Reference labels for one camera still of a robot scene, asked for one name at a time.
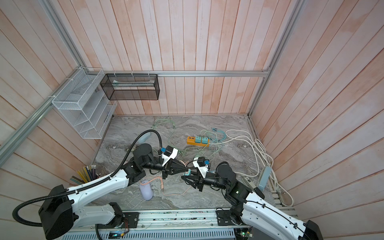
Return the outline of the teal USB charger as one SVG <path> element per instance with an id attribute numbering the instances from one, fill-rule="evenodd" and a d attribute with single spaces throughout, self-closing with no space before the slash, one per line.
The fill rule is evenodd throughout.
<path id="1" fill-rule="evenodd" d="M 185 176 L 190 176 L 191 175 L 191 169 L 188 169 L 186 172 L 184 172 Z"/>

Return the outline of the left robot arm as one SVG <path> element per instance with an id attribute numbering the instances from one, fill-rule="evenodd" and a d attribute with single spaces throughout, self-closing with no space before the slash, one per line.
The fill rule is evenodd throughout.
<path id="1" fill-rule="evenodd" d="M 139 137 L 147 133 L 155 133 L 158 138 L 159 149 L 156 153 L 153 153 L 149 144 L 141 144 L 138 147 L 131 145 L 114 172 L 70 188 L 59 185 L 47 196 L 28 200 L 16 206 L 12 212 L 13 219 L 22 225 L 43 228 L 46 239 L 54 240 L 80 223 L 83 217 L 80 210 L 85 205 L 110 192 L 139 182 L 146 176 L 146 170 L 161 172 L 163 179 L 169 175 L 188 171 L 188 168 L 176 159 L 178 150 L 171 146 L 164 148 L 162 138 L 156 130 L 144 131 Z M 39 223 L 25 220 L 19 215 L 22 208 L 37 202 L 43 202 L 38 211 L 41 220 Z"/>

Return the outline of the lavender wireless mouse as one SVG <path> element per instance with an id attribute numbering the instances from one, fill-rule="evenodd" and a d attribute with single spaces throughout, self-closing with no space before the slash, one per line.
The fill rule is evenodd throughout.
<path id="1" fill-rule="evenodd" d="M 153 190 L 148 180 L 144 180 L 140 183 L 140 191 L 145 201 L 149 201 L 153 198 Z"/>

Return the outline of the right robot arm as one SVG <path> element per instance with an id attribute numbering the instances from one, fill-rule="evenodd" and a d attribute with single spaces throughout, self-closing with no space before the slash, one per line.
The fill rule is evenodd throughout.
<path id="1" fill-rule="evenodd" d="M 230 218 L 236 224 L 256 228 L 275 240 L 322 240 L 320 227 L 313 221 L 298 220 L 264 200 L 259 190 L 251 190 L 237 180 L 227 162 L 211 173 L 207 161 L 193 161 L 194 167 L 182 179 L 199 191 L 205 185 L 225 190 L 224 198 L 232 206 Z"/>

